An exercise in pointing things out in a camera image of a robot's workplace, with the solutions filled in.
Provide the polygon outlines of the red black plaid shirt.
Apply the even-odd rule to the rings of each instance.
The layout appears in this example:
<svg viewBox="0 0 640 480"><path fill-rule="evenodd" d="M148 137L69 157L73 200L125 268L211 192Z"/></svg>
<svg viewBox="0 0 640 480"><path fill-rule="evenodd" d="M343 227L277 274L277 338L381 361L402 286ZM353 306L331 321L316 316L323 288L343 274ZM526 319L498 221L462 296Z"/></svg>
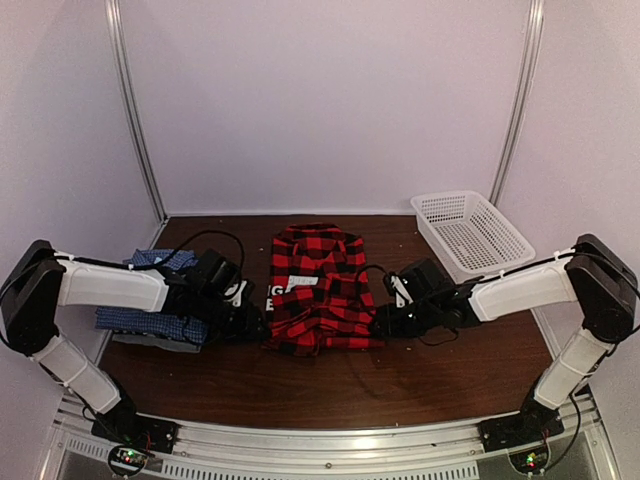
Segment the red black plaid shirt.
<svg viewBox="0 0 640 480"><path fill-rule="evenodd" d="M295 224L272 238L263 347L313 357L326 349L385 346L370 325L376 313L365 272L364 240L335 224Z"/></svg>

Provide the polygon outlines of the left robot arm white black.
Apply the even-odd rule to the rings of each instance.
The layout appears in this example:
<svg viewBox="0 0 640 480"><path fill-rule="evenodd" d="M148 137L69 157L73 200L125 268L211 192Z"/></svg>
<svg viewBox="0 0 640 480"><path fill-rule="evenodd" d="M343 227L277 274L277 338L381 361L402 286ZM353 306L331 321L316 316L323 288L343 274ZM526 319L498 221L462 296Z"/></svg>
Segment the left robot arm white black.
<svg viewBox="0 0 640 480"><path fill-rule="evenodd" d="M262 341L267 324L250 300L253 282L240 266L208 250L192 266L167 259L125 265L72 256L33 242L1 287L1 339L73 392L123 444L137 442L144 424L124 389L59 329L63 306L116 307L204 323L207 339Z"/></svg>

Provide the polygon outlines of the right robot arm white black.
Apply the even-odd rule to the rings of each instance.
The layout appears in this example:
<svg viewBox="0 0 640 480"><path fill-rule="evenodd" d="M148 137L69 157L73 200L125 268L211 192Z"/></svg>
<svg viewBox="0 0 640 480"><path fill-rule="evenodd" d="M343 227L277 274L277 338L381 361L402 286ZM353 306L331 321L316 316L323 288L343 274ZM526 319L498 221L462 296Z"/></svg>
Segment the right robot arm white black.
<svg viewBox="0 0 640 480"><path fill-rule="evenodd" d="M542 306L579 305L581 325L513 419L513 433L526 442L545 431L600 361L639 330L637 277L592 234L547 259L459 284L431 260L387 274L384 284L394 300L374 313L369 328L380 338L417 338L435 327L459 330Z"/></svg>

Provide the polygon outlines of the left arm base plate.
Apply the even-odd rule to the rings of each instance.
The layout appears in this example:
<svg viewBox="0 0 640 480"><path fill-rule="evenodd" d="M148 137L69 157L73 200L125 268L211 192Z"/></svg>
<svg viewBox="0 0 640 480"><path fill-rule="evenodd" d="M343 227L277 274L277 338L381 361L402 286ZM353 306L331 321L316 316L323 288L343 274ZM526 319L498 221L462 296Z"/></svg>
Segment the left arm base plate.
<svg viewBox="0 0 640 480"><path fill-rule="evenodd" d="M93 421L93 436L134 447L146 452L171 454L177 439L178 424L146 416L137 416L131 433L118 430L104 417Z"/></svg>

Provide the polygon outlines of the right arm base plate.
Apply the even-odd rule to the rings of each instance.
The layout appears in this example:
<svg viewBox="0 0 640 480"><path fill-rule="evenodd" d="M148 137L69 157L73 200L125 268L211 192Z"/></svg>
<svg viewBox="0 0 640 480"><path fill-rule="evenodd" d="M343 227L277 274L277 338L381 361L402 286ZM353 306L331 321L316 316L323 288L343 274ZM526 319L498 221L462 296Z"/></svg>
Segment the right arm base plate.
<svg viewBox="0 0 640 480"><path fill-rule="evenodd" d="M483 420L478 425L485 452L512 449L542 442L549 436L562 434L565 429L556 412L550 417L538 414L516 414Z"/></svg>

